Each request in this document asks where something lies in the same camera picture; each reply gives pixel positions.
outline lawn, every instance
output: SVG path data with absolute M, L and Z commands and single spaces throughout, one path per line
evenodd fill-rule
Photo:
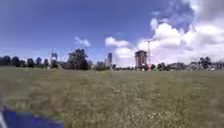
M 223 128 L 224 71 L 0 68 L 3 101 L 65 128 Z

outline blue sky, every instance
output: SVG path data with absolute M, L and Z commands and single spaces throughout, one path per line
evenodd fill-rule
M 113 49 L 107 37 L 133 45 L 150 38 L 152 18 L 169 19 L 186 31 L 193 11 L 182 0 L 0 0 L 0 54 L 21 58 L 59 57 L 84 47 L 75 37 L 86 39 L 90 59 L 103 60 Z

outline blue object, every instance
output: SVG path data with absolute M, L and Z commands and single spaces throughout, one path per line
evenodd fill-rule
M 63 123 L 34 117 L 31 114 L 17 113 L 8 108 L 3 109 L 3 118 L 8 128 L 64 128 Z

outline high-rise building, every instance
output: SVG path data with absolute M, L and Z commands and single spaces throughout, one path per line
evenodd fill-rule
M 143 64 L 147 64 L 147 52 L 143 50 L 139 50 L 135 53 L 135 63 L 136 67 L 139 68 Z
M 108 53 L 108 66 L 112 68 L 112 61 L 113 61 L 113 58 L 112 58 L 112 53 Z

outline white cloud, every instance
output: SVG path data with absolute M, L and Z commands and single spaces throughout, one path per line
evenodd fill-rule
M 114 46 L 114 47 L 126 47 L 130 45 L 128 41 L 116 40 L 113 37 L 106 38 L 105 43 L 106 46 Z
M 156 19 L 152 19 L 151 27 L 152 30 L 155 31 L 155 34 L 153 36 L 154 40 L 150 42 L 151 62 L 155 64 L 178 61 L 188 63 L 202 56 L 209 56 L 214 61 L 223 60 L 224 1 L 183 1 L 189 2 L 192 9 L 195 11 L 194 20 L 189 26 L 189 31 L 184 33 L 183 30 L 177 30 L 168 24 L 168 22 L 158 24 Z M 128 47 L 128 45 L 122 45 L 125 48 L 119 49 L 121 45 L 116 45 L 115 53 L 120 59 L 129 58 L 130 62 L 134 65 L 134 57 L 131 57 L 131 55 L 133 55 L 137 49 L 147 51 L 148 40 L 151 39 L 140 39 L 137 45 L 131 48 Z
M 81 44 L 86 47 L 90 47 L 91 44 L 87 39 L 81 39 L 79 37 L 75 37 L 75 43 Z

